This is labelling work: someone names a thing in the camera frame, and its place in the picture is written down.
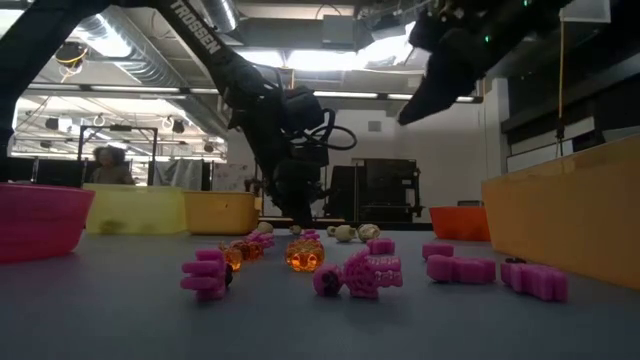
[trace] air duct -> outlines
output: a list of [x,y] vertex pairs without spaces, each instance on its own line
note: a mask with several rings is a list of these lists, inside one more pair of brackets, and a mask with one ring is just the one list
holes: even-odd
[[238,27],[238,9],[231,0],[199,0],[204,16],[219,32],[228,33]]
[[[143,85],[188,85],[118,7],[109,7],[101,14],[86,18],[76,28],[76,34],[103,56],[123,58],[116,65]],[[187,96],[168,101],[182,108],[189,120],[205,133],[226,137],[224,121],[202,99]]]

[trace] pink bowl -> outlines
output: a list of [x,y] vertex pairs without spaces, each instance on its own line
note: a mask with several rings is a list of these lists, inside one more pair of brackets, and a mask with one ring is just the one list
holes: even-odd
[[0,263],[72,251],[94,195],[66,187],[0,184]]

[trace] person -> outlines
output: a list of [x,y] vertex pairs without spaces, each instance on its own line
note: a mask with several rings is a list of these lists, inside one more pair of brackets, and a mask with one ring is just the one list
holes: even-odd
[[93,150],[98,168],[91,174],[94,184],[135,185],[131,172],[124,162],[124,150],[113,146]]

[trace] yellow bin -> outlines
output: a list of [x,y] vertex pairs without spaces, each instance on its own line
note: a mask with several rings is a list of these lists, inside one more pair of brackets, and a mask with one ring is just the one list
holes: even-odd
[[187,230],[192,234],[244,235],[258,226],[253,194],[187,191]]
[[186,230],[182,189],[169,186],[85,184],[96,192],[87,232],[168,235]]

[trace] table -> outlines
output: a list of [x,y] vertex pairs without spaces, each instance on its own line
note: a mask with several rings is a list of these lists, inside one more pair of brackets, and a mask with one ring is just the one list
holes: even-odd
[[[421,257],[432,233],[384,235],[405,285],[378,301],[346,287],[315,296],[311,275],[284,264],[283,231],[224,300],[205,305],[179,288],[180,266],[232,238],[87,236],[73,255],[0,266],[0,359],[640,358],[640,292],[572,275],[570,303],[554,304],[499,281],[435,284]],[[328,263],[364,246],[322,241]],[[503,259],[488,244],[451,243],[460,256]]]

